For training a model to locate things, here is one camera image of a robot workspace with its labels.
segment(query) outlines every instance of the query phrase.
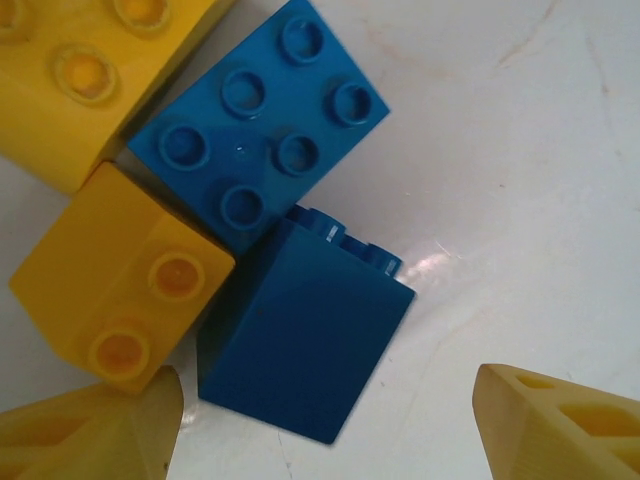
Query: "round stud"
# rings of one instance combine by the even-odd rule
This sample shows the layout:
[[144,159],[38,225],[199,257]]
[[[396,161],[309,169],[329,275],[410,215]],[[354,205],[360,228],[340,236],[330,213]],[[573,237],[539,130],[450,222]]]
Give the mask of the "round stud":
[[361,258],[376,270],[392,278],[402,267],[402,260],[377,245],[369,245]]
[[107,58],[85,45],[62,50],[54,61],[53,70],[62,91],[85,105],[108,99],[118,83],[116,70]]
[[289,20],[280,34],[280,48],[295,65],[309,65],[320,57],[324,35],[317,23],[303,17]]
[[298,223],[327,242],[338,245],[347,232],[347,228],[335,218],[315,208],[310,208],[300,215]]
[[227,190],[220,204],[222,219],[235,230],[246,231],[257,227],[265,215],[262,194],[247,185],[237,185]]
[[364,251],[367,249],[367,244],[362,243],[357,238],[353,238],[350,235],[346,235],[342,243],[340,244],[340,248],[346,250],[347,252],[355,255],[358,258],[362,258]]
[[114,0],[113,3],[120,20],[133,33],[153,34],[169,23],[168,0]]
[[158,151],[167,165],[183,172],[197,170],[211,156],[205,134],[197,127],[183,123],[171,125],[160,134]]
[[89,347],[89,366],[108,381],[123,382],[140,375],[149,364],[149,340],[129,328],[102,332]]
[[331,98],[331,109],[338,122],[345,127],[362,125],[369,120],[372,99],[367,89],[357,83],[340,85]]
[[229,113],[242,120],[257,117],[266,100],[262,78],[249,70],[235,70],[222,83],[222,103]]
[[168,302],[191,300],[202,292],[204,284],[204,267],[196,257],[186,253],[165,253],[149,271],[149,288]]
[[292,177],[300,177],[318,164],[318,146],[309,137],[290,134],[284,137],[275,154],[277,167]]

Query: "building block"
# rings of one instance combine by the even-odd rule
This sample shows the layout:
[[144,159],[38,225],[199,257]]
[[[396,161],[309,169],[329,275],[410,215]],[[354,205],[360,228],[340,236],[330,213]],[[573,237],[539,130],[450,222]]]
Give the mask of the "building block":
[[199,396],[333,443],[415,294],[401,262],[294,208],[238,263],[198,332]]
[[75,192],[234,0],[2,0],[0,152]]
[[137,397],[102,384],[2,413],[0,478],[164,479],[182,410],[180,380],[164,367]]
[[233,265],[107,162],[10,287],[58,355],[137,393]]
[[243,254],[389,110],[307,0],[291,0],[130,142]]
[[640,480],[640,402],[483,365],[473,409],[495,480]]

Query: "blue block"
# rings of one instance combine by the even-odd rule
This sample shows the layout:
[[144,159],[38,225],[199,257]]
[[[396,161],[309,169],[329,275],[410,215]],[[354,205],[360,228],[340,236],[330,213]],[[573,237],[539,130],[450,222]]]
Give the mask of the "blue block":
[[243,254],[389,109],[306,0],[291,0],[130,142]]
[[198,332],[200,398],[333,443],[415,296],[394,279],[400,265],[295,207]]

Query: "white surface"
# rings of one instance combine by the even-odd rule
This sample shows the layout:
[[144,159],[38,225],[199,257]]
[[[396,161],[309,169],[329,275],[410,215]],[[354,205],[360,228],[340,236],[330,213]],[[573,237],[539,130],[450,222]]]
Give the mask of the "white surface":
[[[173,98],[283,2],[240,0]],[[489,479],[478,366],[640,398],[640,5],[318,0],[393,114],[306,199],[406,261],[419,300],[338,443],[195,402],[171,479]],[[66,199],[0,162],[0,410],[92,379],[4,286]]]

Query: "yellow plastic piece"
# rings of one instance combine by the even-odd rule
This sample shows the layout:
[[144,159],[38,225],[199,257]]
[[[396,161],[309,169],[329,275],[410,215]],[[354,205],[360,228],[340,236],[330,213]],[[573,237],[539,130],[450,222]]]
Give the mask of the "yellow plastic piece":
[[58,355],[136,393],[233,266],[107,162],[9,285]]
[[182,408],[164,367],[137,397],[102,384],[2,413],[0,479],[164,479]]
[[0,153],[77,191],[234,2],[0,0]]
[[640,480],[640,402],[483,365],[473,409],[495,480]]

